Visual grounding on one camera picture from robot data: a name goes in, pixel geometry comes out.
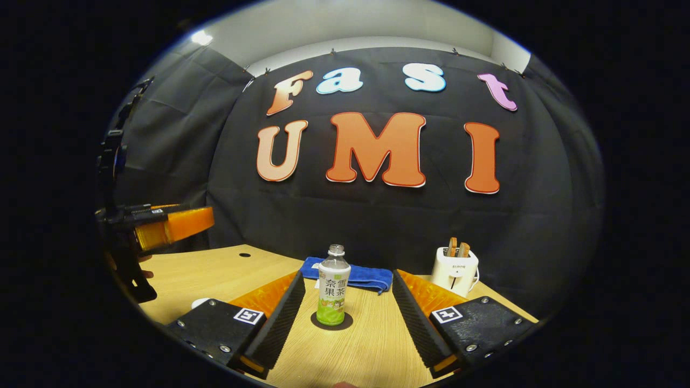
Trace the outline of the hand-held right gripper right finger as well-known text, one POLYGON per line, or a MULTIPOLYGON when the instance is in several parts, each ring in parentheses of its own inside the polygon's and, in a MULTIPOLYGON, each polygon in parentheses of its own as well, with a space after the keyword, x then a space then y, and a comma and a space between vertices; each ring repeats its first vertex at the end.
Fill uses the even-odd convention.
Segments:
POLYGON ((495 298, 468 300, 402 270, 392 275, 392 292, 417 353, 433 378, 486 364, 535 326, 495 298))

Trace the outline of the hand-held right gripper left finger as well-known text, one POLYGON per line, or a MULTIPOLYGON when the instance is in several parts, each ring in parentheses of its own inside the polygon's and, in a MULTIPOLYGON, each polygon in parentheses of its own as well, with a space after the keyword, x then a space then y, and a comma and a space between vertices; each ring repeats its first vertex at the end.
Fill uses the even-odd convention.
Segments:
POLYGON ((266 379, 304 295, 303 275, 297 270, 230 302, 209 298, 166 329, 216 363, 266 379))

